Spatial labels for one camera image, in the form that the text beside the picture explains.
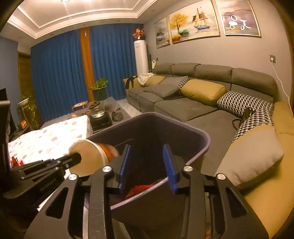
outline houndstooth pillow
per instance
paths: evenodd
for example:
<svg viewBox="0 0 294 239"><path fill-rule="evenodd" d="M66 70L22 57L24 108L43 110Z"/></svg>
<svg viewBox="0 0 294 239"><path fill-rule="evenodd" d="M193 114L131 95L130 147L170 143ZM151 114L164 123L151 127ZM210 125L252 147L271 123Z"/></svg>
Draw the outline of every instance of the houndstooth pillow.
<svg viewBox="0 0 294 239"><path fill-rule="evenodd" d="M220 109L228 111L239 118L242 117L244 110L248 107L254 110L266 108L270 116L273 114L274 108L274 104L271 102L235 91L225 93L216 104Z"/></svg>
<svg viewBox="0 0 294 239"><path fill-rule="evenodd" d="M244 121L244 123L238 129L233 142L239 139L249 130L259 125L273 125L271 114L266 108L257 110L253 115L251 115L247 120Z"/></svg>
<svg viewBox="0 0 294 239"><path fill-rule="evenodd" d="M160 84L165 85L175 85L179 87L179 90L182 89L184 84L186 84L189 81L188 76L183 77L166 77Z"/></svg>

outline white power cable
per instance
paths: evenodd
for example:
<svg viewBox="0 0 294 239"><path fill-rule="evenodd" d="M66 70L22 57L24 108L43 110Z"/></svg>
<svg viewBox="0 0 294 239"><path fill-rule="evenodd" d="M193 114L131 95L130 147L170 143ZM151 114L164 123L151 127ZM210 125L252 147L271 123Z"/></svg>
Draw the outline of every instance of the white power cable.
<svg viewBox="0 0 294 239"><path fill-rule="evenodd" d="M291 110L291 114L292 114L292 116L293 116L293 112L292 112L292 108L291 108L291 104L290 104L290 98L289 98L289 96L286 94L286 92L285 92L285 90L284 90L284 87L283 87L283 83L282 83L282 81L280 80L280 78L278 77L278 74L277 74L277 71L276 71L276 70L275 70L275 73L276 73L276 76L277 76L278 80L281 82L281 86L282 86L282 90L283 90L283 92L285 93L285 95L286 95L287 98L288 98L288 104L289 104L289 107L290 107L290 110Z"/></svg>

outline sofa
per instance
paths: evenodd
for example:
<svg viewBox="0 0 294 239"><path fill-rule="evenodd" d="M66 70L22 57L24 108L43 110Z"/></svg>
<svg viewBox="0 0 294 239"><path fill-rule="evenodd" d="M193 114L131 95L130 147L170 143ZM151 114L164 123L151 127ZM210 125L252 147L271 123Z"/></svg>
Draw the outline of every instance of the sofa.
<svg viewBox="0 0 294 239"><path fill-rule="evenodd" d="M294 119L288 104L275 100L275 79L248 69L199 63L159 64L154 72L163 77L188 76L188 82L198 79L217 83L224 86L226 91L243 93L274 104L271 119L283 149L283 159L261 182L241 192L263 223L269 238L283 238L287 235L294 215L294 184L291 178L294 173ZM232 121L238 117L216 104L206 104L181 94L162 98L146 92L146 87L140 85L137 78L133 86L130 84L126 90L126 98L141 112L155 111L202 129L210 135L211 144L204 155L201 173L215 175L237 133ZM209 93L210 89L206 88L201 92L203 95Z"/></svg>

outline small box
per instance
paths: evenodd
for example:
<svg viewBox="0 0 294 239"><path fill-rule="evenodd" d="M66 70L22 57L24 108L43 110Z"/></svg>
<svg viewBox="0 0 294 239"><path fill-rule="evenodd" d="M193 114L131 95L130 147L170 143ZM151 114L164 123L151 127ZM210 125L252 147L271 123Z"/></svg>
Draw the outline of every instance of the small box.
<svg viewBox="0 0 294 239"><path fill-rule="evenodd" d="M84 102L81 102L81 103L77 103L75 104L73 107L72 107L72 110L73 112L76 112L77 110L80 110L80 109L85 109L87 108L89 105L89 101L84 101Z"/></svg>

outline curtain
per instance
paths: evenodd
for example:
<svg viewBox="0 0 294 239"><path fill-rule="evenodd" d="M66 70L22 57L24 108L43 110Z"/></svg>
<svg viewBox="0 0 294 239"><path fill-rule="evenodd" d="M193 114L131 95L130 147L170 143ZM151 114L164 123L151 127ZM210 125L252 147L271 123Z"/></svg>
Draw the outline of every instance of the curtain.
<svg viewBox="0 0 294 239"><path fill-rule="evenodd" d="M79 30L70 31L31 48L32 82L44 122L72 112L88 100Z"/></svg>
<svg viewBox="0 0 294 239"><path fill-rule="evenodd" d="M88 27L80 29L80 41L82 49L83 68L89 101L94 101L94 96L90 87L94 83L94 73L92 68L90 29Z"/></svg>
<svg viewBox="0 0 294 239"><path fill-rule="evenodd" d="M143 24L108 24L90 27L91 55L95 80L108 80L107 92L124 99L123 79L136 75L133 33Z"/></svg>

